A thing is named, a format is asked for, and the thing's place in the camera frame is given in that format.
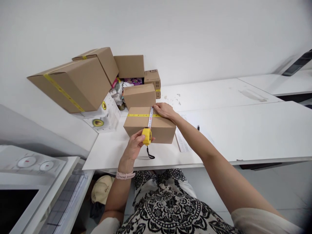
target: wrist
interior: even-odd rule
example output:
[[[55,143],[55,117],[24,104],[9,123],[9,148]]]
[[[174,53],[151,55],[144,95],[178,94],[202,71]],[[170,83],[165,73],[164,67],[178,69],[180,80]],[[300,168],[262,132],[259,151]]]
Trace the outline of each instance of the wrist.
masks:
[[[121,157],[118,165],[118,172],[128,174],[133,172],[134,160]]]
[[[176,123],[176,121],[179,119],[179,118],[181,118],[181,116],[177,113],[177,112],[174,112],[172,115],[170,115],[170,117],[169,117],[169,119],[172,121],[172,122],[174,122],[174,123]]]

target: patterned clothing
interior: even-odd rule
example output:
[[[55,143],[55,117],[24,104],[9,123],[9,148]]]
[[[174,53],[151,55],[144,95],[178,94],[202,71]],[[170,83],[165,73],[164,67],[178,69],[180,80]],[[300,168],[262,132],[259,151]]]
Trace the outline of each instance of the patterned clothing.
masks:
[[[135,189],[134,213],[116,233],[241,233],[196,199],[181,169],[138,171]]]

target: knob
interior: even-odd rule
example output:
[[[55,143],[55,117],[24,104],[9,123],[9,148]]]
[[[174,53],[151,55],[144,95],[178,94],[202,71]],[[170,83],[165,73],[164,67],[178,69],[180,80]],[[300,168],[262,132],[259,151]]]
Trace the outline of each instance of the knob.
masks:
[[[48,170],[52,169],[53,166],[54,166],[54,162],[46,161],[40,165],[40,171],[48,171]]]
[[[30,167],[36,163],[36,158],[33,156],[25,157],[19,160],[17,163],[18,167],[25,168],[25,167]]]

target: avocado logo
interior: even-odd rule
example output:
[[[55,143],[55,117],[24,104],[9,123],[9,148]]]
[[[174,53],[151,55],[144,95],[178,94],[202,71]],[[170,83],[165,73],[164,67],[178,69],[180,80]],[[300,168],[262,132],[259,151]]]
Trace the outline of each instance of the avocado logo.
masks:
[[[102,102],[102,108],[103,110],[106,110],[106,103],[104,101]]]
[[[95,126],[95,127],[100,127],[100,126],[103,126],[103,125],[104,125],[104,122],[103,122],[102,120],[99,120],[99,119],[94,119],[94,120],[92,121],[92,124],[93,124],[93,126]]]

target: beige hat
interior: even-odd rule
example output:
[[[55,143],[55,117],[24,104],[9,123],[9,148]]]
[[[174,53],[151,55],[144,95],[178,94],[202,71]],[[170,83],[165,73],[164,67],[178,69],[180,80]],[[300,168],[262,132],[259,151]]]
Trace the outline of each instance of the beige hat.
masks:
[[[106,204],[108,193],[110,192],[114,179],[115,178],[109,175],[105,175],[95,182],[91,192],[91,200],[93,203],[100,202],[103,205]]]

